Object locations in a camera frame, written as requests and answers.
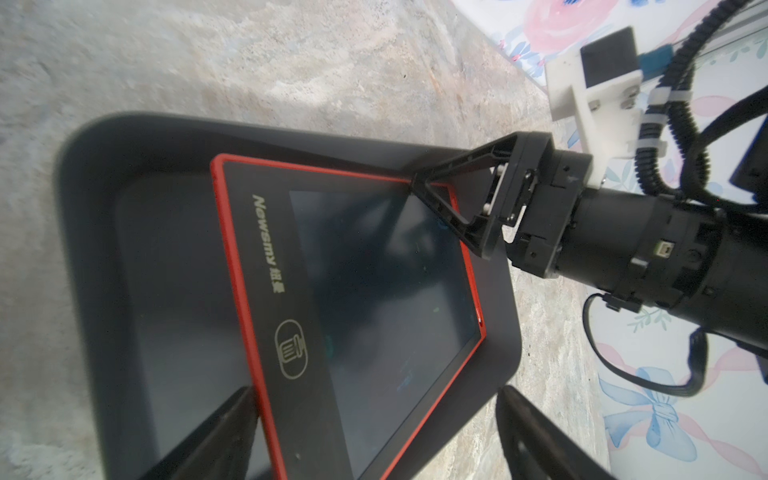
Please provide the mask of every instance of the black plastic tray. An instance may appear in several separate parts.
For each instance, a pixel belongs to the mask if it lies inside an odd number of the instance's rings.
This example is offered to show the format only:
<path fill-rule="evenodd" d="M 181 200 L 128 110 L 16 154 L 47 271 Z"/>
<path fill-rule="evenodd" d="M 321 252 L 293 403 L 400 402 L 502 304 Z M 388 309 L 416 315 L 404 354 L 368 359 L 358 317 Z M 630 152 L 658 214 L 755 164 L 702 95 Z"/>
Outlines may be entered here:
<path fill-rule="evenodd" d="M 391 173 L 459 152 L 159 114 L 73 134 L 55 188 L 107 478 L 135 480 L 250 383 L 208 170 L 217 154 Z M 479 210 L 489 183 L 486 172 L 457 177 L 461 208 Z M 473 267 L 488 338 L 390 478 L 415 475 L 518 367 L 503 242 Z M 249 477 L 261 476 L 258 432 Z"/>

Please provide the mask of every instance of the black cylindrical motor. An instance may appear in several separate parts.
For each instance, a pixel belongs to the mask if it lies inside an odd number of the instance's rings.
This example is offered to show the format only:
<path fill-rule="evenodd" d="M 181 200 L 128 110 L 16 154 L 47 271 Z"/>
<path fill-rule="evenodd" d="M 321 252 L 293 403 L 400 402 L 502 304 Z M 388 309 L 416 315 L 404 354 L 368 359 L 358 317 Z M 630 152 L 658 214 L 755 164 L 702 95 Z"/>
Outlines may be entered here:
<path fill-rule="evenodd" d="M 766 242 L 760 218 L 587 189 L 556 265 L 609 292 L 609 306 L 658 306 L 768 356 Z"/>

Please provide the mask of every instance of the red tablet frame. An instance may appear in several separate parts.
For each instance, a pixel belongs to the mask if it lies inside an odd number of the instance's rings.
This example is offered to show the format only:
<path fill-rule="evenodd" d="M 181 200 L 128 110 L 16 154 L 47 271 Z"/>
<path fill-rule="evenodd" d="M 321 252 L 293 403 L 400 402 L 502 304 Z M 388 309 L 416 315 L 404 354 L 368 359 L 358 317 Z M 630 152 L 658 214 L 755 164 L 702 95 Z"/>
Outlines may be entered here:
<path fill-rule="evenodd" d="M 334 170 L 323 167 L 312 167 L 309 165 L 301 164 L 289 164 L 285 162 L 264 160 L 261 158 L 242 157 L 239 155 L 231 154 L 219 154 L 210 163 L 210 171 L 214 181 L 214 194 L 216 197 L 217 209 L 219 212 L 219 221 L 221 227 L 221 235 L 224 242 L 224 250 L 227 255 L 227 265 L 230 271 L 230 281 L 233 287 L 233 294 L 235 299 L 235 306 L 237 308 L 237 316 L 240 320 L 240 331 L 243 335 L 243 341 L 245 343 L 246 355 L 248 358 L 248 368 L 250 370 L 251 377 L 253 379 L 253 385 L 257 392 L 257 406 L 260 416 L 263 420 L 263 429 L 266 436 L 266 443 L 270 451 L 270 461 L 274 470 L 275 477 L 278 480 L 288 480 L 285 463 L 283 461 L 283 454 L 280 448 L 280 441 L 277 437 L 277 428 L 272 414 L 272 407 L 270 405 L 269 396 L 266 390 L 266 381 L 263 377 L 261 358 L 259 356 L 259 350 L 256 342 L 256 335 L 253 331 L 253 320 L 250 313 L 250 305 L 248 303 L 245 279 L 243 278 L 243 271 L 240 265 L 240 255 L 237 251 L 237 242 L 235 239 L 234 224 L 232 214 L 230 211 L 230 198 L 227 192 L 227 182 L 224 177 L 223 166 L 225 162 L 238 162 L 242 164 L 260 165 L 263 167 L 283 168 L 287 170 L 302 170 L 307 172 L 313 172 L 318 174 L 330 174 L 340 175 L 344 177 L 364 178 L 367 180 L 380 180 L 398 182 L 403 184 L 410 183 L 410 179 L 405 177 L 387 177 L 384 175 L 374 174 L 361 174 L 357 172 Z M 444 187 L 449 192 L 451 205 L 458 212 L 458 200 L 455 194 L 455 188 L 451 184 L 435 184 L 439 187 Z M 395 465 L 402 457 L 402 454 L 406 451 L 411 444 L 416 434 L 426 422 L 427 418 L 432 414 L 432 411 L 440 403 L 440 400 L 451 387 L 456 377 L 463 370 L 464 365 L 475 354 L 477 348 L 480 347 L 483 340 L 485 340 L 485 321 L 482 316 L 482 308 L 480 307 L 480 297 L 477 291 L 477 285 L 475 283 L 475 273 L 472 269 L 472 258 L 470 257 L 469 248 L 461 243 L 462 256 L 464 258 L 464 265 L 467 271 L 467 279 L 469 281 L 469 288 L 472 293 L 472 301 L 475 304 L 475 312 L 478 317 L 478 328 L 480 330 L 480 340 L 475 345 L 475 348 L 467 355 L 460 367 L 456 370 L 454 376 L 445 386 L 443 391 L 438 396 L 435 403 L 429 408 L 424 418 L 419 422 L 416 429 L 409 436 L 406 443 L 400 449 L 397 456 L 392 460 L 392 463 L 385 470 L 382 475 L 382 480 L 389 476 L 389 473 L 395 468 Z"/>

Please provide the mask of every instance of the cable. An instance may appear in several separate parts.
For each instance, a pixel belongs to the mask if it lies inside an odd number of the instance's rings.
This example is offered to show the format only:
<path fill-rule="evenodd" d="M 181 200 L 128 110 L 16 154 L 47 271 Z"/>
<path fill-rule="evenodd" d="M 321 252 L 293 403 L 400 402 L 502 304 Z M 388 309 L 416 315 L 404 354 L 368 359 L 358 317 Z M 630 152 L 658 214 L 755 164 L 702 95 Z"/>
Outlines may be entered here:
<path fill-rule="evenodd" d="M 707 370 L 707 352 L 709 350 L 707 345 L 707 334 L 703 328 L 698 328 L 695 332 L 690 334 L 688 350 L 690 378 L 688 381 L 684 385 L 664 385 L 662 383 L 651 382 L 650 380 L 642 379 L 639 376 L 631 375 L 630 373 L 626 373 L 624 370 L 619 369 L 606 360 L 598 351 L 598 346 L 595 344 L 594 337 L 592 336 L 592 329 L 589 326 L 589 308 L 597 297 L 604 299 L 605 295 L 602 293 L 593 293 L 587 297 L 586 301 L 584 301 L 584 308 L 581 310 L 581 321 L 584 323 L 584 333 L 587 334 L 587 340 L 592 346 L 594 354 L 598 356 L 599 360 L 606 366 L 606 368 L 628 382 L 632 382 L 644 389 L 654 390 L 655 392 L 664 393 L 666 395 L 690 397 L 696 395 L 701 390 L 701 387 L 704 386 L 704 376 Z"/>
<path fill-rule="evenodd" d="M 694 85 L 694 68 L 689 68 L 688 73 L 685 75 L 683 82 L 680 84 L 678 90 L 689 91 Z M 687 101 L 674 101 L 670 103 L 669 107 L 669 126 L 672 138 L 674 138 L 677 148 L 680 150 L 680 155 L 683 161 L 686 159 L 688 150 L 691 144 L 699 136 L 699 129 L 696 126 L 693 112 L 690 111 L 690 105 Z M 710 179 L 710 159 L 707 152 L 703 152 L 695 163 L 695 170 L 699 177 L 699 182 L 702 185 L 709 183 Z M 676 192 L 682 194 L 680 189 L 676 189 Z"/>
<path fill-rule="evenodd" d="M 768 86 L 733 104 L 701 132 L 688 149 L 683 160 L 683 170 L 680 172 L 680 187 L 687 197 L 712 207 L 721 207 L 742 214 L 768 212 L 768 205 L 739 204 L 711 194 L 704 188 L 700 178 L 695 174 L 696 165 L 691 163 L 691 158 L 698 158 L 707 148 L 707 145 L 766 113 L 768 113 Z"/>
<path fill-rule="evenodd" d="M 751 0 L 723 0 L 710 13 L 696 26 L 694 31 L 688 35 L 683 45 L 672 57 L 672 61 L 667 66 L 667 70 L 664 72 L 664 76 L 659 80 L 658 87 L 669 87 L 673 90 L 687 90 L 690 86 L 685 88 L 685 82 L 688 77 L 692 78 L 692 74 L 688 72 L 691 70 L 691 66 L 694 59 L 699 54 L 704 45 L 712 38 L 712 35 L 720 29 L 725 23 L 727 23 L 744 5 Z M 671 126 L 676 132 L 673 133 L 675 141 L 678 137 L 682 137 L 684 140 L 691 137 L 691 132 L 695 135 L 695 127 L 693 118 L 688 118 L 690 112 L 687 112 L 687 105 L 680 106 L 677 110 L 670 113 L 671 104 L 667 102 L 664 105 L 648 105 L 646 114 L 668 114 L 670 115 L 670 122 L 675 121 L 677 124 Z M 642 124 L 640 126 L 640 134 L 638 138 L 643 140 L 645 138 L 659 139 L 661 132 L 664 129 L 660 124 Z M 706 183 L 706 179 L 709 174 L 708 159 L 703 157 L 700 162 L 697 163 L 700 170 L 697 172 Z M 637 182 L 646 195 L 657 196 L 660 194 L 673 194 L 679 195 L 679 191 L 675 190 L 664 183 L 664 180 L 659 174 L 658 167 L 658 149 L 656 148 L 638 148 L 635 151 L 634 160 L 635 174 L 637 175 Z"/>

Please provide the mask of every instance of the blue bow pattern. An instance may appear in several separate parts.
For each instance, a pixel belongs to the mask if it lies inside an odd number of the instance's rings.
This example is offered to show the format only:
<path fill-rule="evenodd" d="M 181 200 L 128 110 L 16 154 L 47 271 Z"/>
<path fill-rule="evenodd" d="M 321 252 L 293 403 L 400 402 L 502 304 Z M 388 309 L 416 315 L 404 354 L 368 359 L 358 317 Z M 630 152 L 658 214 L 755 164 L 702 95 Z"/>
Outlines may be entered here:
<path fill-rule="evenodd" d="M 672 375 L 665 369 L 655 367 L 641 367 L 636 375 L 651 382 L 673 385 Z M 672 458 L 683 462 L 696 460 L 696 446 L 690 436 L 677 424 L 679 418 L 673 405 L 677 397 L 643 389 L 645 395 L 632 390 L 611 385 L 600 379 L 600 387 L 605 395 L 613 400 L 628 406 L 650 405 L 651 412 L 644 410 L 629 410 L 622 413 L 614 413 L 605 416 L 605 429 L 611 437 L 614 447 L 621 444 L 621 440 L 636 424 L 650 418 L 650 426 L 645 439 L 651 448 L 658 450 Z"/>

